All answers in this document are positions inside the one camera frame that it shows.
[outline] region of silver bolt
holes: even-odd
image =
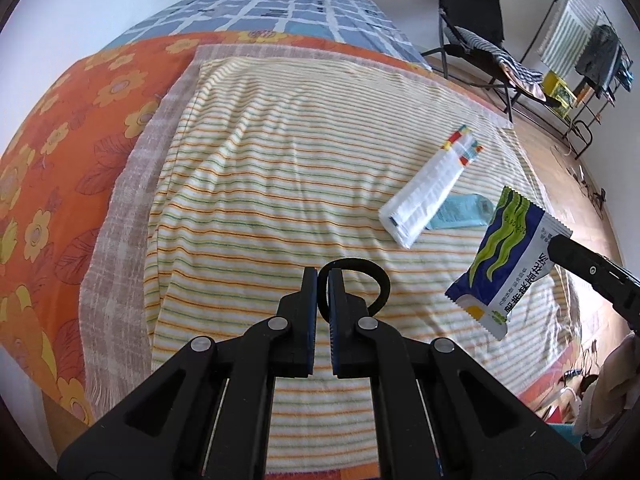
[[[453,341],[446,337],[436,339],[433,343],[433,347],[441,354],[449,354],[453,352],[453,349],[455,348],[455,346],[453,346]]]
[[[378,320],[374,317],[361,317],[358,326],[363,330],[375,330],[378,328]]]
[[[211,339],[208,337],[200,336],[191,341],[191,350],[194,352],[204,352],[211,348]]]
[[[272,317],[267,323],[271,330],[284,330],[288,324],[289,321],[287,321],[283,317]]]

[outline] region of blue checkered bed sheet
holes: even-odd
[[[131,27],[107,48],[159,36],[274,30],[363,47],[428,67],[371,0],[183,0]]]

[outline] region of folded quilt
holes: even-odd
[[[542,72],[539,72],[538,70],[530,70],[513,59],[513,57],[511,57],[505,50],[495,46],[485,38],[481,38],[476,33],[466,30],[466,28],[456,27],[456,30],[465,41],[465,44],[462,46],[466,48],[484,50],[494,56],[494,59],[498,65],[500,65],[504,74],[516,88],[519,88],[541,101],[546,100],[545,93],[542,91],[542,87],[540,86],[543,78]],[[458,38],[449,30],[448,27],[445,28],[445,34],[451,43],[461,44]]]

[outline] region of black chair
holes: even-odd
[[[440,36],[440,46],[423,52],[422,56],[430,56],[431,54],[440,53],[442,56],[442,71],[445,79],[449,78],[449,67],[447,65],[447,56],[459,57],[466,62],[482,70],[485,74],[491,76],[488,84],[475,84],[466,81],[457,76],[451,75],[453,79],[462,81],[463,83],[475,86],[477,88],[503,88],[506,98],[506,109],[509,120],[513,122],[513,113],[511,108],[511,98],[509,96],[509,88],[515,89],[516,94],[521,92],[513,86],[509,81],[500,65],[495,61],[494,56],[485,50],[472,48],[465,49],[459,44],[447,43],[444,40],[444,25],[446,25],[452,34],[461,44],[465,44],[462,35],[456,30],[457,27],[466,28],[474,32],[481,38],[493,43],[495,46],[505,50],[502,47],[504,41],[504,29],[502,26],[502,11],[500,9],[500,0],[438,0],[439,1],[439,18],[438,18],[438,34]],[[555,99],[547,97],[547,101],[541,101],[535,97],[527,95],[530,99],[547,106],[559,102]]]

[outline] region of black hair tie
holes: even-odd
[[[367,308],[370,316],[375,316],[382,307],[385,306],[386,300],[389,299],[391,292],[391,282],[382,267],[362,258],[342,258],[340,260],[334,260],[326,264],[318,273],[318,310],[327,323],[329,323],[329,306],[326,302],[326,284],[331,269],[356,270],[356,272],[362,272],[376,280],[380,287],[380,294],[376,298],[376,301],[371,303]]]

